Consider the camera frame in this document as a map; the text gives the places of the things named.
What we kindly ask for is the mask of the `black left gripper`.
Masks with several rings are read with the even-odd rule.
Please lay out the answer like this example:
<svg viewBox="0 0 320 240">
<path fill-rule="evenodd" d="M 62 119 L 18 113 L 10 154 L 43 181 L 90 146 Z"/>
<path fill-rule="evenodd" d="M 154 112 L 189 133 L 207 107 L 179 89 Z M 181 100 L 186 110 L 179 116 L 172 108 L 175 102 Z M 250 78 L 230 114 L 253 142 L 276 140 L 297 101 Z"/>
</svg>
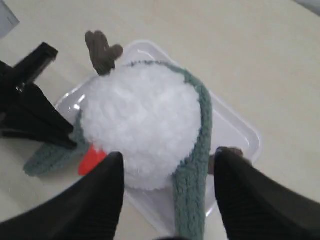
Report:
<svg viewBox="0 0 320 240">
<path fill-rule="evenodd" d="M 17 91 L 12 80 L 14 67 L 0 62 L 0 134 L 3 138 L 25 139 L 73 150 L 77 143 L 67 135 L 74 130 L 51 104 L 42 90 L 30 83 Z M 44 131 L 45 123 L 56 131 Z"/>
</svg>

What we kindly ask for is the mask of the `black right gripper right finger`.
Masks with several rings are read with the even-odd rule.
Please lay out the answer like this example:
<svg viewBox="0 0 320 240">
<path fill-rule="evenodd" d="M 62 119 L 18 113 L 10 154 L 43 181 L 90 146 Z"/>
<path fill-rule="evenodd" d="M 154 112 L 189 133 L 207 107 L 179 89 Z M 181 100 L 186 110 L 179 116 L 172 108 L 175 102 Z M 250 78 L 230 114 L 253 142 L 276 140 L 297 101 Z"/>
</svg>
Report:
<svg viewBox="0 0 320 240">
<path fill-rule="evenodd" d="M 277 183 L 228 147 L 214 154 L 214 190 L 229 240 L 318 240 L 320 204 Z"/>
</svg>

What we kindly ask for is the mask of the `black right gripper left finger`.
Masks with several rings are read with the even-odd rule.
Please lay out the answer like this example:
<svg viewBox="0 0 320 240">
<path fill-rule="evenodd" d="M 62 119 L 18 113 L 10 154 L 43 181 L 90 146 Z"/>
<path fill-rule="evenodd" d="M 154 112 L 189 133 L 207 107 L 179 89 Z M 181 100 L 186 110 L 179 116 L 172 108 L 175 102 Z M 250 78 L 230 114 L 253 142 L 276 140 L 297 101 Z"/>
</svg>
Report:
<svg viewBox="0 0 320 240">
<path fill-rule="evenodd" d="M 123 207 L 123 155 L 110 153 L 73 186 L 0 224 L 2 240 L 112 240 Z"/>
</svg>

